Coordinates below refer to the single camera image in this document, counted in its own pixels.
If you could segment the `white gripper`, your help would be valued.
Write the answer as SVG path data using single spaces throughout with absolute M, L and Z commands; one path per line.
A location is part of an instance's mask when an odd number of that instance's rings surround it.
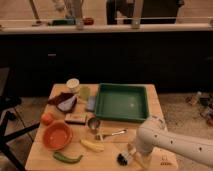
M 150 159 L 150 155 L 141 154 L 132 142 L 127 144 L 127 149 L 136 161 L 148 161 Z

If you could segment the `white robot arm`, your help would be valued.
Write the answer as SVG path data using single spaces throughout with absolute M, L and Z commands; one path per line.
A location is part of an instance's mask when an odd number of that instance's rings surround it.
M 133 154 L 148 156 L 155 147 L 168 150 L 213 168 L 213 140 L 169 132 L 157 116 L 148 117 L 136 130 L 129 145 Z

